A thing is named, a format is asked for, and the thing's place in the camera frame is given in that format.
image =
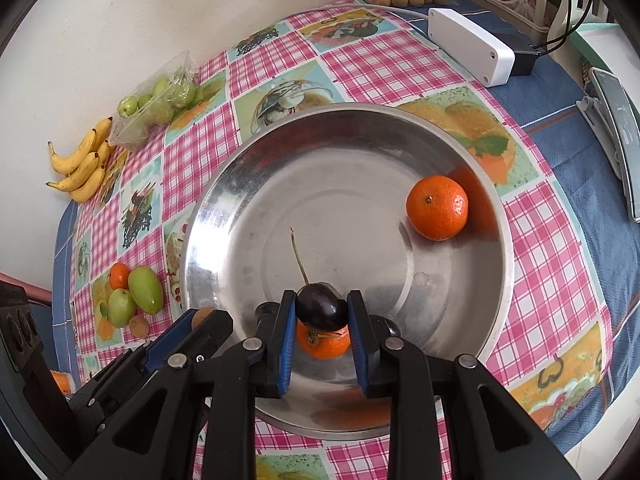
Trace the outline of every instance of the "banana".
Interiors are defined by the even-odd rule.
[[[79,187],[75,191],[69,193],[71,199],[78,203],[83,203],[89,200],[98,188],[100,184],[104,180],[104,166],[100,166],[97,170],[95,170],[89,179],[84,183],[84,186]]]
[[[100,164],[100,156],[97,153],[87,153],[77,170],[63,178],[60,182],[47,182],[47,186],[58,191],[74,191],[82,186],[91,177],[91,174]]]
[[[111,155],[111,147],[109,146],[109,143],[105,140],[102,142],[102,144],[100,145],[100,148],[98,148],[98,158],[100,158],[100,163],[98,163],[98,166],[101,165],[107,165],[107,161],[109,160],[109,155]]]
[[[89,130],[76,150],[69,156],[59,156],[53,150],[53,143],[49,141],[47,145],[49,147],[49,156],[51,158],[51,166],[53,169],[63,175],[73,173],[78,166],[80,166],[80,163],[84,160],[87,154],[92,151],[91,148],[94,145],[95,137],[95,130]]]
[[[95,125],[95,140],[92,145],[91,151],[97,152],[102,143],[109,137],[111,133],[111,123],[113,123],[113,117],[106,117]]]

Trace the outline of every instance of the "power strip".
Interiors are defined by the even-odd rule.
[[[428,35],[482,85],[504,85],[509,79],[513,50],[459,12],[430,9]]]

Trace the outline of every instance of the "clear plastic bag of fruit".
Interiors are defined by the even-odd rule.
[[[195,98],[195,77],[196,69],[185,50],[146,78],[118,104],[109,144],[135,151],[162,134]]]

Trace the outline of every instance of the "metal screw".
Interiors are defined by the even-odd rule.
[[[245,350],[259,350],[262,346],[262,340],[257,337],[250,337],[242,341],[242,348]]]
[[[166,362],[174,370],[180,370],[186,366],[187,356],[185,354],[173,354]]]
[[[389,350],[399,350],[404,346],[404,341],[399,337],[387,337],[385,346],[389,348]]]
[[[478,364],[478,360],[469,354],[462,354],[458,357],[458,362],[460,363],[460,366],[468,368],[469,370],[471,370],[471,368],[475,368]]]

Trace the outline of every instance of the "stainless steel basin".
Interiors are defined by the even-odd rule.
[[[448,174],[470,200],[467,226],[431,242],[404,203],[420,178]],[[182,254],[184,306],[234,318],[233,340],[255,333],[254,309],[304,283],[290,231],[312,282],[362,291],[370,313],[442,358],[485,360],[511,303],[513,250],[502,203],[473,157],[410,113],[336,104],[296,113],[245,143],[194,209]],[[327,440],[388,433],[388,404],[359,392],[351,352],[320,361],[294,352],[289,392],[257,399],[278,428]]]

